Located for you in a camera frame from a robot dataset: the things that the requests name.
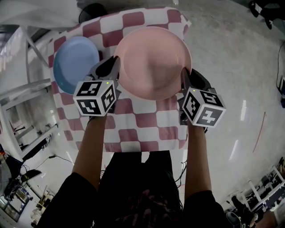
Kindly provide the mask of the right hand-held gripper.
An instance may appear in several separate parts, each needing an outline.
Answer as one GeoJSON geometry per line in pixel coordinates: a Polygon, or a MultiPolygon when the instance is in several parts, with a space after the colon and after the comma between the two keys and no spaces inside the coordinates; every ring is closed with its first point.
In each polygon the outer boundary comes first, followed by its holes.
{"type": "Polygon", "coordinates": [[[183,97],[178,100],[180,124],[189,121],[194,126],[215,128],[223,117],[226,107],[221,96],[200,89],[210,89],[210,82],[195,69],[189,73],[183,68],[180,74],[183,97]]]}

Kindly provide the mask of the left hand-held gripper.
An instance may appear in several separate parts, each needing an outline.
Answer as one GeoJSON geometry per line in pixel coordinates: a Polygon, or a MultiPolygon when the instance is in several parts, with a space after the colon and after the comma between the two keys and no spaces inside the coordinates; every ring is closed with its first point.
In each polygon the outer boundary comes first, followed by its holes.
{"type": "Polygon", "coordinates": [[[73,99],[83,116],[105,116],[114,111],[120,95],[117,90],[120,70],[118,56],[103,59],[89,71],[83,81],[78,82],[73,99]]]}

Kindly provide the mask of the blue big plate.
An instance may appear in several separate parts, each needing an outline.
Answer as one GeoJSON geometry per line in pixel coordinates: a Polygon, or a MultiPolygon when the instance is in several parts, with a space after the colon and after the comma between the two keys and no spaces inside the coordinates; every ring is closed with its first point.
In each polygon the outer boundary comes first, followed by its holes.
{"type": "Polygon", "coordinates": [[[78,82],[85,80],[93,66],[99,63],[99,52],[88,38],[76,36],[65,41],[53,62],[53,75],[58,87],[73,95],[78,82]]]}

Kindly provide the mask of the pink big plate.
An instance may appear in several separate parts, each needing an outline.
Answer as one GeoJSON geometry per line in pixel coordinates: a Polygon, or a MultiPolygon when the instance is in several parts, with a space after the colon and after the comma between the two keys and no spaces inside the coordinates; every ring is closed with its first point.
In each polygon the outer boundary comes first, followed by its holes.
{"type": "Polygon", "coordinates": [[[120,59],[118,82],[130,94],[147,100],[163,100],[181,90],[181,73],[192,70],[190,51],[173,32],[143,27],[126,35],[114,56],[120,59]]]}

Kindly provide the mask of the person's right forearm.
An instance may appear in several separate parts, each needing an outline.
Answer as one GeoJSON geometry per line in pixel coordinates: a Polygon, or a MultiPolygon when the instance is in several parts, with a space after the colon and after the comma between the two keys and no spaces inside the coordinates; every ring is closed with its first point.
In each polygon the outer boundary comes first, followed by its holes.
{"type": "Polygon", "coordinates": [[[203,127],[188,123],[187,167],[184,198],[212,189],[203,127]]]}

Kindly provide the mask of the person's left forearm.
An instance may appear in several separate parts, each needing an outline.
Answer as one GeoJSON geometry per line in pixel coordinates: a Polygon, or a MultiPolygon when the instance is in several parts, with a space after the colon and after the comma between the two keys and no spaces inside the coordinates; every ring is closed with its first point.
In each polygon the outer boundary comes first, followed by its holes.
{"type": "Polygon", "coordinates": [[[72,170],[96,189],[101,176],[105,124],[106,116],[89,120],[72,170]]]}

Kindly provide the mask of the red white checkered tablecloth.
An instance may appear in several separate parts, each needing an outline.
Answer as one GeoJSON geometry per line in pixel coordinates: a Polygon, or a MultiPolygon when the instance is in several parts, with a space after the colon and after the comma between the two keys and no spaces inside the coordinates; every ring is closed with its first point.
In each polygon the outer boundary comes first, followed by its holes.
{"type": "MultiPolygon", "coordinates": [[[[54,36],[48,44],[49,66],[62,44],[75,36],[90,39],[102,59],[114,54],[123,37],[146,26],[157,26],[183,38],[191,22],[171,7],[139,8],[121,11],[84,22],[54,36]]],[[[63,92],[51,79],[53,98],[60,126],[70,146],[78,150],[89,118],[82,116],[72,95],[63,92]]],[[[182,149],[187,127],[179,123],[177,97],[161,101],[137,98],[125,90],[116,102],[115,112],[108,114],[104,135],[105,152],[163,151],[182,149]]]]}

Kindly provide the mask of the black waste bin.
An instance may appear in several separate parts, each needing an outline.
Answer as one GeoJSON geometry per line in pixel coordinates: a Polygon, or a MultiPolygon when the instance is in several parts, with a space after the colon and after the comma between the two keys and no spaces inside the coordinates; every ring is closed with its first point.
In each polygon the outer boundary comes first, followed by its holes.
{"type": "Polygon", "coordinates": [[[105,16],[107,14],[108,13],[102,4],[93,3],[82,9],[78,17],[78,22],[83,23],[97,17],[105,16]]]}

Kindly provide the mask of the person's black trousers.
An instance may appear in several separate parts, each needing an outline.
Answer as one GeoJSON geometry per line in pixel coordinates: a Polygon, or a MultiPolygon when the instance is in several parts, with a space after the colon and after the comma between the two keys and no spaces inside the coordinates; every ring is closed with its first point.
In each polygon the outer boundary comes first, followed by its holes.
{"type": "MultiPolygon", "coordinates": [[[[142,164],[142,152],[115,152],[107,168],[119,169],[138,167],[142,164]]],[[[150,151],[144,163],[147,167],[173,174],[170,151],[150,151]]]]}

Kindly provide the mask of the white square pillar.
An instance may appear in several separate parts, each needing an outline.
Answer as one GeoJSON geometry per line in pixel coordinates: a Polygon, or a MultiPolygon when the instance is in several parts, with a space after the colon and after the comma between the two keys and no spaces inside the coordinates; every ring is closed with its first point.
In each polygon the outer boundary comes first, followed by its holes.
{"type": "Polygon", "coordinates": [[[0,24],[33,26],[51,30],[78,24],[76,0],[0,0],[0,24]]]}

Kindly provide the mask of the white equipment rack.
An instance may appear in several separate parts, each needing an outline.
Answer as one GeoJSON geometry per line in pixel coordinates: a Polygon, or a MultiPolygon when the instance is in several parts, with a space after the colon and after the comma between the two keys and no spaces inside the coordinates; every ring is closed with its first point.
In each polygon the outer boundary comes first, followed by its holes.
{"type": "Polygon", "coordinates": [[[276,166],[272,166],[258,182],[248,181],[248,186],[240,195],[252,212],[274,210],[285,198],[285,178],[276,166]]]}

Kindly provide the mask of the person's black printed shirt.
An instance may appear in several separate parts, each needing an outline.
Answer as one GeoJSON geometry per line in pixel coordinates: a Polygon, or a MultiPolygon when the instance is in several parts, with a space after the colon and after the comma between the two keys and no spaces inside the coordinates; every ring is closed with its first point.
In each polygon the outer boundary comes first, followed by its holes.
{"type": "Polygon", "coordinates": [[[127,175],[106,171],[99,189],[72,173],[37,228],[231,228],[211,191],[180,204],[172,174],[141,164],[127,175]]]}

